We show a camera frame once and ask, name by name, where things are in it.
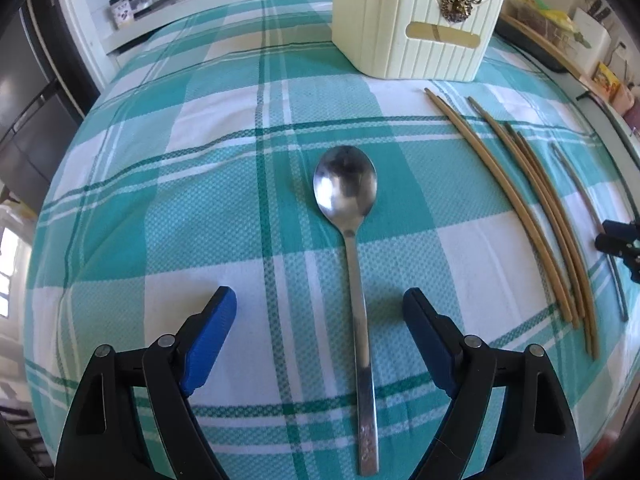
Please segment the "blue gripper pad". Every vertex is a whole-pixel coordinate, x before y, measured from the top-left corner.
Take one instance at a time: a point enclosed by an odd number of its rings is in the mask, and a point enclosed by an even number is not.
[[[218,358],[226,335],[236,318],[235,292],[231,288],[220,287],[203,312],[197,316],[206,316],[207,314],[208,319],[204,320],[200,333],[195,336],[191,348],[185,355],[180,389],[186,397],[189,397],[196,388],[206,382],[213,368],[213,363]]]
[[[402,315],[433,383],[454,399],[460,389],[456,364],[462,360],[462,334],[449,317],[434,310],[419,288],[405,292]]]

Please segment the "refrigerator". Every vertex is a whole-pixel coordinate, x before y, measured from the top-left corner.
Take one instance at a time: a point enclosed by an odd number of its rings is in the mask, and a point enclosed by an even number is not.
[[[0,36],[0,181],[36,213],[98,97],[56,1],[27,0]]]

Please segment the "food package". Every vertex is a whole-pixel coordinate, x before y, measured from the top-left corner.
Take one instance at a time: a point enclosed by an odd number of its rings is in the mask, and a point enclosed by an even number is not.
[[[578,26],[562,10],[553,10],[541,0],[514,0],[518,21],[535,30],[569,57],[577,55],[576,44],[590,49]]]
[[[604,90],[609,100],[616,94],[620,86],[620,79],[602,62],[598,63],[593,81]]]

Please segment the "spoon handle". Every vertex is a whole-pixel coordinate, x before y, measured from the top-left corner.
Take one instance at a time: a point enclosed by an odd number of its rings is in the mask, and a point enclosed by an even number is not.
[[[358,402],[358,455],[360,475],[377,474],[378,423],[376,421],[376,399],[373,393],[373,373],[369,354],[369,329],[367,310],[362,293],[362,279],[358,262],[355,234],[344,234],[344,245],[349,269],[351,291],[351,313],[353,315],[353,339],[356,354],[356,399]]]

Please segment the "window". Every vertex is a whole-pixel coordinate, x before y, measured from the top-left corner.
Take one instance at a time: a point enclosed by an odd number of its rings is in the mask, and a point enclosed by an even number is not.
[[[9,229],[2,230],[0,241],[0,316],[9,317],[9,290],[15,270],[15,253],[20,238]]]

